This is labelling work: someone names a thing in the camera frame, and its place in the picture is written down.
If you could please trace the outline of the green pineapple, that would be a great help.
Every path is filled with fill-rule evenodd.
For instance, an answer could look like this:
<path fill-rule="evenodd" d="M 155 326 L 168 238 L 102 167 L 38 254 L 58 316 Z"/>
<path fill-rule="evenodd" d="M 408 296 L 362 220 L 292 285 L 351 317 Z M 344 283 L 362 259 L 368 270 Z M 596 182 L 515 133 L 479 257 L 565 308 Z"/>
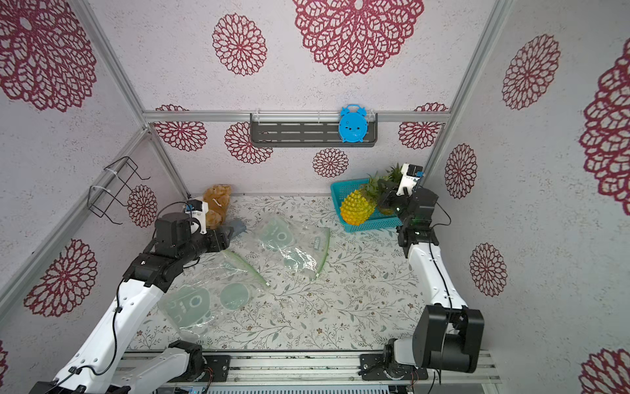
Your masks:
<path fill-rule="evenodd" d="M 380 177 L 377 181 L 377 210 L 385 216 L 392 216 L 395 211 L 386 205 L 387 196 L 391 192 L 396 192 L 403 177 L 402 166 L 395 164 L 388 171 L 387 175 Z"/>

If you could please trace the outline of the clear zip-top bag green seal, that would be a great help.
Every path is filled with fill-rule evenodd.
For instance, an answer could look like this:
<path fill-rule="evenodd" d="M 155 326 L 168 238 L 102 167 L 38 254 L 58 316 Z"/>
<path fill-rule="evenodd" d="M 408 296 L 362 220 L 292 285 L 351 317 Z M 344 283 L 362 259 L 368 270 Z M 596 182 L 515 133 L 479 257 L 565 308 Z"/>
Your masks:
<path fill-rule="evenodd" d="M 206 254 L 185 267 L 194 272 L 172 284 L 158 308 L 185 341 L 200 341 L 271 284 L 239 254 Z"/>

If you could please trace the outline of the yellow orange pineapple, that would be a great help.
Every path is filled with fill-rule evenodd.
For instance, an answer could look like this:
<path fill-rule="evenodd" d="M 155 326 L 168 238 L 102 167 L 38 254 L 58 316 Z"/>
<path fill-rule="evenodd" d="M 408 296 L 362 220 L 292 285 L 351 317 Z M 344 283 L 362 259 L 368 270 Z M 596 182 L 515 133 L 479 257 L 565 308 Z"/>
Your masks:
<path fill-rule="evenodd" d="M 343 201 L 340 212 L 341 218 L 353 226 L 364 224 L 377 210 L 377 181 L 380 177 L 375 174 L 369 177 L 368 183 L 349 194 Z"/>

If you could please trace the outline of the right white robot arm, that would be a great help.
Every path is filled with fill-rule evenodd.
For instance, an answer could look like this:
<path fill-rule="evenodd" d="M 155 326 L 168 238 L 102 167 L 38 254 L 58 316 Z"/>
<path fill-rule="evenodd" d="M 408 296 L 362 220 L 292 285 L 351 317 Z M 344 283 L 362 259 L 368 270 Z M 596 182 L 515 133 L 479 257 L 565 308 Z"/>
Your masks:
<path fill-rule="evenodd" d="M 390 339 L 383 352 L 383 369 L 391 379 L 411 377 L 416 369 L 472 374 L 482 346 L 485 321 L 480 310 L 468 307 L 456 291 L 441 258 L 431 224 L 437 195 L 421 186 L 399 189 L 385 182 L 379 201 L 401 221 L 399 246 L 419 280 L 425 306 L 410 338 Z"/>

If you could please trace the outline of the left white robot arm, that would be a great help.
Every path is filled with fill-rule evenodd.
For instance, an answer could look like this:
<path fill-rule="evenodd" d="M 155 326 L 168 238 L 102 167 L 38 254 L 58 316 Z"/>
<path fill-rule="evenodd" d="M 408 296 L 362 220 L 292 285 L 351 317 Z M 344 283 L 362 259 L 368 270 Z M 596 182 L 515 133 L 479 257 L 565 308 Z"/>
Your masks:
<path fill-rule="evenodd" d="M 116 295 L 90 336 L 55 378 L 37 382 L 33 393 L 152 393 L 172 379 L 194 381 L 206 360 L 201 346 L 178 340 L 127 373 L 117 370 L 143 319 L 174 280 L 203 254 L 227 249 L 234 229 L 208 230 L 188 213 L 168 213 L 155 223 L 155 235 L 132 261 Z"/>

